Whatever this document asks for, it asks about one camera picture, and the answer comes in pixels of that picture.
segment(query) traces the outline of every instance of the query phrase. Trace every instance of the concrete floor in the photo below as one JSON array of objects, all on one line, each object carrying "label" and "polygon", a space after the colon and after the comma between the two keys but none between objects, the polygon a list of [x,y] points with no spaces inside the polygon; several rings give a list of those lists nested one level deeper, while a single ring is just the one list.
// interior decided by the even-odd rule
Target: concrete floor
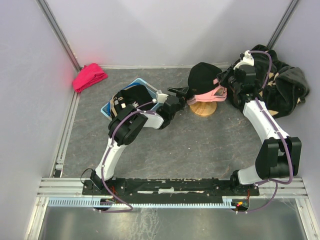
[{"label": "concrete floor", "polygon": [[[109,120],[100,109],[136,78],[156,89],[186,87],[188,68],[108,69],[109,77],[80,96],[63,167],[64,178],[95,168],[108,141]],[[143,129],[123,152],[114,175],[122,178],[229,178],[254,164],[261,142],[255,129],[228,101],[206,118],[188,107],[163,130]]]}]

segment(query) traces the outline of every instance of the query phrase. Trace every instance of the black cloth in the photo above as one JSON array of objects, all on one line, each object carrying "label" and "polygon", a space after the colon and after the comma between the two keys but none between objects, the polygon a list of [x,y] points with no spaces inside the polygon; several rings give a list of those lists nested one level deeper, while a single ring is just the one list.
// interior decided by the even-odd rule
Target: black cloth
[{"label": "black cloth", "polygon": [[214,84],[214,79],[222,70],[212,64],[200,62],[190,70],[188,86],[194,95],[206,94],[215,89],[219,84]]},{"label": "black cloth", "polygon": [[[114,118],[128,104],[132,104],[135,108],[152,102],[153,98],[144,85],[134,85],[129,88],[118,91],[112,98],[113,109],[111,109],[111,117]],[[140,107],[141,110],[150,110],[155,103],[150,103]]]},{"label": "black cloth", "polygon": [[[275,111],[274,118],[290,115],[299,103],[305,102],[310,88],[303,71],[278,59],[274,50],[264,45],[257,45],[253,50],[268,52],[272,59],[271,73],[262,91],[262,97],[268,110]],[[265,54],[252,53],[254,67],[256,68],[256,81],[262,87],[269,68],[269,58]]]}]

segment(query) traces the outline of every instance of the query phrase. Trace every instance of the gray floor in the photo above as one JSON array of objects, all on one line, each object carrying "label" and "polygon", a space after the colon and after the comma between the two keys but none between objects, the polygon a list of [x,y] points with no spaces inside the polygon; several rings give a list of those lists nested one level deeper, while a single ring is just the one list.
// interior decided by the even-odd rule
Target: gray floor
[{"label": "gray floor", "polygon": [[[109,77],[81,93],[64,178],[79,178],[95,168],[108,141],[109,120],[100,109],[136,78],[166,92],[186,87],[190,69],[109,69]],[[219,102],[207,118],[187,107],[163,130],[143,129],[123,152],[115,176],[125,178],[229,178],[234,170],[254,164],[261,146],[251,123],[229,102]]]},{"label": "gray floor", "polygon": [[[252,199],[252,208],[265,203]],[[294,199],[276,199],[248,214],[217,208],[134,208],[98,213],[88,207],[48,207],[42,240],[306,240]]]}]

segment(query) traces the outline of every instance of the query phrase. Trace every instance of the black cable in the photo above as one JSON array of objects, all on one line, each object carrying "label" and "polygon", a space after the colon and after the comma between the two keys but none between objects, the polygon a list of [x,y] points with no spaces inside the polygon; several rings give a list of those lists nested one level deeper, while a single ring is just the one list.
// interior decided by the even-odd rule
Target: black cable
[{"label": "black cable", "polygon": [[82,176],[85,174],[85,172],[88,171],[89,169],[91,170],[91,172],[94,171],[91,167],[88,167],[88,168],[87,168],[86,170],[84,170],[83,173],[81,174],[80,182],[81,182],[83,185],[85,185],[85,183],[81,180],[81,178],[82,178]]}]

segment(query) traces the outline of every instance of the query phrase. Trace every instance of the black hat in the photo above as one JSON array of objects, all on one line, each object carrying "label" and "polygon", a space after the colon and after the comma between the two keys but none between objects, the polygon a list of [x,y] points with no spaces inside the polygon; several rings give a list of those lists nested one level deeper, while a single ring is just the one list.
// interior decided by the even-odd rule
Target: black hat
[{"label": "black hat", "polygon": [[200,62],[191,68],[188,86],[194,95],[206,94],[216,87],[219,83],[214,84],[214,79],[222,70],[212,64]]},{"label": "black hat", "polygon": [[[123,90],[118,91],[110,101],[111,117],[114,118],[118,113],[128,104],[132,104],[138,108],[142,104],[150,103],[153,101],[150,93],[144,85],[138,84],[129,86]],[[154,107],[154,103],[150,103],[141,107],[141,110],[150,110]]]}]

